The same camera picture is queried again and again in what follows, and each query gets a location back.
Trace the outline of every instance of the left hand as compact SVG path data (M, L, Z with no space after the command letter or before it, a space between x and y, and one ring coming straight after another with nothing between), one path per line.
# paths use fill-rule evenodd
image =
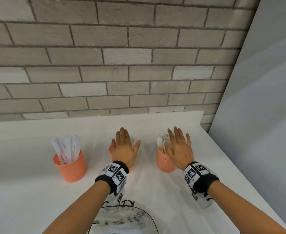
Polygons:
M127 165L128 168L131 168L136 160L140 145L141 141L138 140L132 149L129 133L121 127L120 131L116 133L116 141L115 139L111 141L112 160L121 161Z

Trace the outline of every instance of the hand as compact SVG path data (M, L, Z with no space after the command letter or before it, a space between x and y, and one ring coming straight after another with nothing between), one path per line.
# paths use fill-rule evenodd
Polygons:
M141 141L139 140L132 149L129 133L121 127L120 131L116 133L116 141L115 139L111 141L111 157L113 161L121 161L127 165L128 168L131 168L136 160L140 145Z
M174 127L174 134L168 129L170 141L172 143L172 149L168 144L165 144L165 149L169 155L171 161L177 166L177 168L184 171L191 162L194 161L193 151L191 147L191 138L189 134L186 134L186 142L182 130Z

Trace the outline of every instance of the forearm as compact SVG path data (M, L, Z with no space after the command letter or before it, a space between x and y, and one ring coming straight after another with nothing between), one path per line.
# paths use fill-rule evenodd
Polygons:
M86 234L109 193L110 186L106 182L96 182L60 214L43 234Z
M280 224L221 182L214 181L207 192L243 234L286 234Z

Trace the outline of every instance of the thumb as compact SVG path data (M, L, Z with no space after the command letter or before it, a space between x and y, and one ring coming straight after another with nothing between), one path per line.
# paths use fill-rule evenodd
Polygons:
M141 141L140 141L140 140L138 140L138 141L135 143L135 145L134 145L133 152L134 152L134 155L135 155L135 156L137 156L137 154L138 154L138 150L139 150L139 148L140 148L140 145L141 145Z
M164 148L167 152L167 154L169 155L170 158L172 158L174 156L172 148L170 147L170 145L168 145L167 143L164 143Z

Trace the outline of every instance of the finger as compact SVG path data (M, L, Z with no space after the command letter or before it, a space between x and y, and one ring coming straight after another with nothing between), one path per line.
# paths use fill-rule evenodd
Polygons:
M116 145L120 145L120 131L116 133Z
M131 143L130 136L127 130L125 130L125 143L128 143L128 144Z
M178 132L179 132L179 135L180 135L180 138L181 138L182 142L185 143L185 138L184 138L183 132L182 132L182 130L180 128L178 128Z
M116 149L116 145L115 145L115 139L113 139L111 141L111 151L114 151Z
M125 130L123 127L120 128L120 144L125 143Z
M176 144L177 143L177 139L175 138L175 136L173 135L172 131L168 128L168 134L169 134L169 138L172 144Z
M182 142L182 139L181 139L181 137L180 137L178 128L177 128L176 126L174 127L174 136L176 137L178 143L181 143L181 142Z
M189 134L186 134L186 143L191 146L191 138L189 137Z
M134 148L133 148L134 156L137 156L138 150L139 150L139 148L140 148L140 145L141 145L141 141L138 140L138 141L135 143Z
M172 158L174 157L172 148L171 148L167 143L164 143L164 148L165 148L165 150L166 150L166 153L168 154L168 156L169 156L170 159L172 160Z

